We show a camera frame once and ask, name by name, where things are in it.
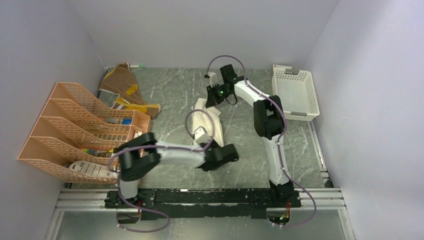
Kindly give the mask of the white towel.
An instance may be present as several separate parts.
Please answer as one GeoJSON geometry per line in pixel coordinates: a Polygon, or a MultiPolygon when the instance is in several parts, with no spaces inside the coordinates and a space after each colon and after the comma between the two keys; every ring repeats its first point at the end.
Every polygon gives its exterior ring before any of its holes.
{"type": "Polygon", "coordinates": [[[206,108],[206,101],[205,98],[198,98],[194,105],[195,110],[203,110],[204,112],[195,111],[192,113],[192,133],[194,134],[196,128],[203,126],[208,134],[213,137],[213,140],[223,147],[225,143],[220,120],[221,112],[215,107],[206,108]]]}

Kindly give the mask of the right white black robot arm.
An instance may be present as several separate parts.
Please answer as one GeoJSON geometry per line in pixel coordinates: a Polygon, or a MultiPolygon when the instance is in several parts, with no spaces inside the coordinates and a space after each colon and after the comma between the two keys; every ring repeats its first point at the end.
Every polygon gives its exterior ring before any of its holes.
{"type": "Polygon", "coordinates": [[[235,99],[240,97],[252,106],[254,129],[264,142],[270,168],[269,199],[275,207],[282,207],[295,190],[293,180],[286,171],[284,133],[287,130],[287,121],[281,100],[277,95],[263,93],[244,76],[238,76],[231,64],[219,70],[223,79],[222,84],[218,84],[216,73],[207,72],[204,75],[204,78],[209,80],[205,106],[215,107],[230,95],[235,99]]]}

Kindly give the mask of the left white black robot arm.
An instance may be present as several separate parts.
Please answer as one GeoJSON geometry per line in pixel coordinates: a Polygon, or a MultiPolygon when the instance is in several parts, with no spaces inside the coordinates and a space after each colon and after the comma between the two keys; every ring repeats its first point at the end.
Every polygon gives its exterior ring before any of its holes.
{"type": "Polygon", "coordinates": [[[144,133],[113,149],[112,160],[119,161],[118,201],[126,208],[139,200],[138,184],[148,172],[159,165],[183,165],[205,172],[239,160],[233,144],[219,146],[215,140],[196,145],[157,141],[152,132],[144,133]]]}

